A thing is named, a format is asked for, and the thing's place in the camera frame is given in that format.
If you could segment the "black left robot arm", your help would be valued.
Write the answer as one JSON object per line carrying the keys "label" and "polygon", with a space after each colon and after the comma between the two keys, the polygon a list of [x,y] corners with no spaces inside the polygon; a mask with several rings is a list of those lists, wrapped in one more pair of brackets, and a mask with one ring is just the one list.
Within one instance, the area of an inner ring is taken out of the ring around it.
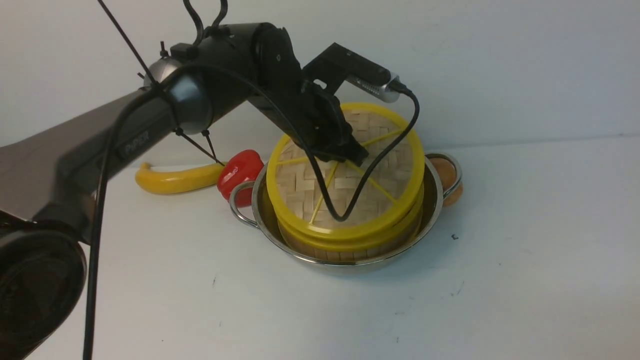
{"label": "black left robot arm", "polygon": [[71,314],[89,268],[80,244],[98,244],[100,187],[172,133],[201,133],[249,101],[322,161],[368,155],[335,92],[378,66],[337,43],[300,66],[284,28],[238,23],[207,28],[157,64],[177,68],[1,148],[3,360],[25,359]]}

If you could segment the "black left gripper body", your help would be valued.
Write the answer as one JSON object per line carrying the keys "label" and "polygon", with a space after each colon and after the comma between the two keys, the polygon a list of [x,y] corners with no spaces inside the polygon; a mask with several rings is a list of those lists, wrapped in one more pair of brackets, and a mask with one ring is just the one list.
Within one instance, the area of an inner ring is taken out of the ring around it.
{"label": "black left gripper body", "polygon": [[257,83],[265,95],[250,96],[249,103],[321,161],[363,164],[369,152],[355,139],[335,94],[348,77],[333,59],[338,45],[301,66],[286,29],[259,25],[252,46]]}

